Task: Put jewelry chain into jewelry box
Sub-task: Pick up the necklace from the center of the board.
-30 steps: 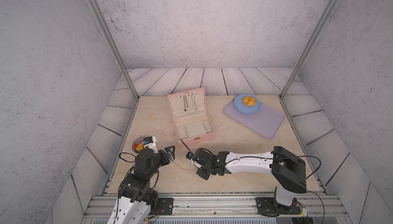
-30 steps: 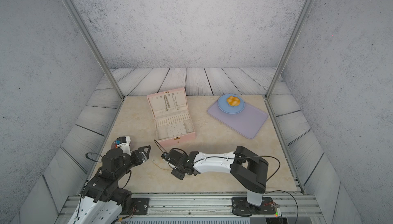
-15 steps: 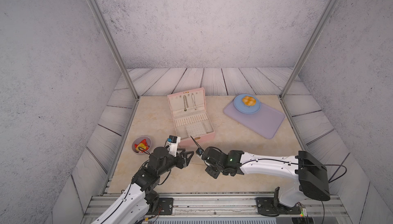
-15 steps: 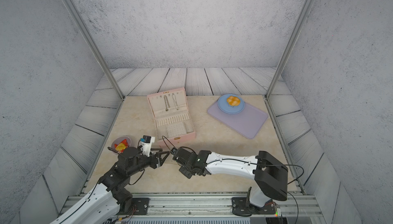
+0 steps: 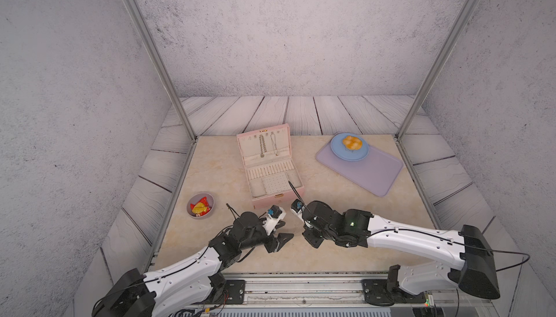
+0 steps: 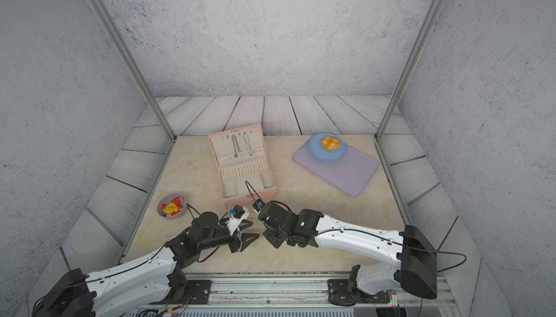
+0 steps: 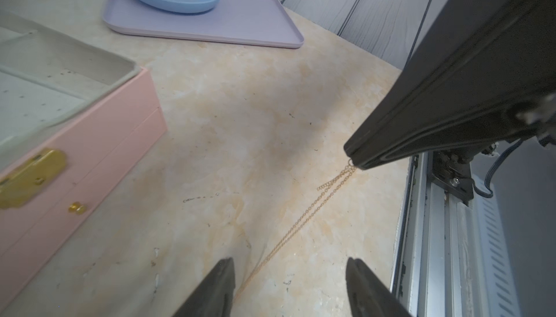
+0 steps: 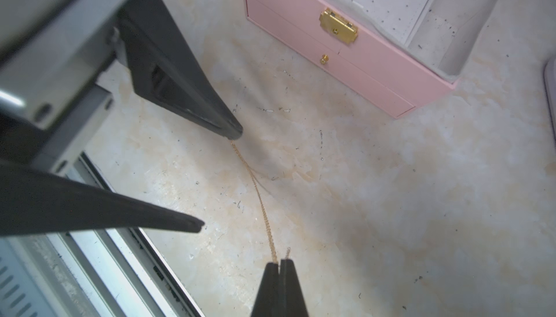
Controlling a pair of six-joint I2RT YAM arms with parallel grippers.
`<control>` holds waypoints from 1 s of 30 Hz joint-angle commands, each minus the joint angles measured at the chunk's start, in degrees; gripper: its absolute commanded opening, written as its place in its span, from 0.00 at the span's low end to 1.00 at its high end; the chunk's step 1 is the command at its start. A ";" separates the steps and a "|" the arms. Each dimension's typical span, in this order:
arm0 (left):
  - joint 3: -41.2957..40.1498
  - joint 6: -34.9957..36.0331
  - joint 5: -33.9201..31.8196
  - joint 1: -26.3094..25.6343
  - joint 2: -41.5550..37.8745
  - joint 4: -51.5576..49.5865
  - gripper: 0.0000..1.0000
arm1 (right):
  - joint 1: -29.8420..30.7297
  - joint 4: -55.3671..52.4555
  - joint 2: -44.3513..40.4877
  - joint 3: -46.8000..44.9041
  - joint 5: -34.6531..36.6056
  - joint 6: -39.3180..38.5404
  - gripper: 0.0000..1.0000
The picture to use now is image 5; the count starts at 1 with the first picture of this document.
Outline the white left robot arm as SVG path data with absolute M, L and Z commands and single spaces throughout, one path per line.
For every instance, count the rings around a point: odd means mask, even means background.
M 158 271 L 131 269 L 95 303 L 92 316 L 169 316 L 196 303 L 220 303 L 226 279 L 222 271 L 245 260 L 258 246 L 276 253 L 292 239 L 275 231 L 285 225 L 283 208 L 264 216 L 244 212 L 198 253 Z

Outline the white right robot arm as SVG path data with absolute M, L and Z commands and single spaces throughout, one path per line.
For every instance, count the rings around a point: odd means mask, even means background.
M 418 295 L 457 287 L 477 298 L 500 298 L 494 250 L 475 226 L 465 225 L 459 231 L 426 229 L 368 211 L 349 209 L 340 214 L 321 201 L 296 200 L 291 210 L 304 223 L 303 237 L 314 248 L 331 240 L 339 247 L 383 247 L 430 259 L 418 266 L 391 266 L 388 290 Z

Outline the pink jewelry box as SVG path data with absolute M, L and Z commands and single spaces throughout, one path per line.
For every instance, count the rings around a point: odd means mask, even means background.
M 293 159 L 290 126 L 281 124 L 236 136 L 255 209 L 291 203 L 305 187 Z

